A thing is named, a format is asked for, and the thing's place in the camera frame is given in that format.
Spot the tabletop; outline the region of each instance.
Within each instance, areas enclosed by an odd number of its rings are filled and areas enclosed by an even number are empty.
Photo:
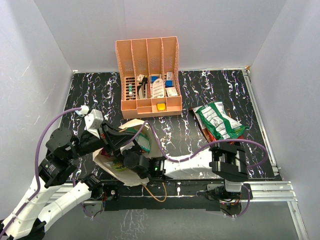
[[[174,116],[143,118],[155,128],[162,147],[170,156],[182,156],[195,152],[207,143],[191,108],[212,101],[223,101],[230,116],[248,129],[243,137],[265,146],[254,107],[246,86],[242,70],[194,70],[179,71],[179,84],[182,95],[182,114]],[[98,109],[109,123],[120,126],[128,120],[121,113],[121,81],[118,72],[76,73],[72,77],[65,109],[87,105]],[[61,127],[73,130],[76,136],[84,131],[85,121],[75,113],[62,117]],[[263,152],[253,144],[243,144],[246,161],[249,165],[262,160]],[[92,161],[92,155],[78,159],[78,170],[70,176],[81,178],[94,173],[101,180],[112,177]],[[273,179],[270,162],[249,169],[251,179]]]

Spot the desk organizer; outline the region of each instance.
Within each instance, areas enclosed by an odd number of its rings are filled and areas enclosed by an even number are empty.
[[[121,78],[121,111],[124,119],[180,115],[182,97],[178,80],[179,43],[176,36],[121,40],[115,43]],[[151,97],[151,76],[161,74],[165,85],[167,72],[173,73],[177,96]],[[138,76],[147,76],[147,96],[139,99]],[[157,104],[165,103],[159,111]]]

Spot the cable connector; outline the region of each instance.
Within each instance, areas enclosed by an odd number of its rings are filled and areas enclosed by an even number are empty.
[[[89,107],[86,105],[82,105],[81,106],[81,110],[80,111],[75,111],[76,114],[78,114],[80,117],[84,117],[85,115],[87,115],[89,112]]]

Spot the green and white bag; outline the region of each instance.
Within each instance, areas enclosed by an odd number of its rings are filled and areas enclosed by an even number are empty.
[[[237,139],[249,128],[229,117],[222,101],[208,103],[196,113],[217,140]]]

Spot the gray floor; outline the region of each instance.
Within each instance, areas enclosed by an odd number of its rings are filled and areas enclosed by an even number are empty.
[[[95,220],[80,206],[59,219],[44,240],[297,240],[286,202],[253,202],[246,214],[229,217],[203,210],[123,210]]]

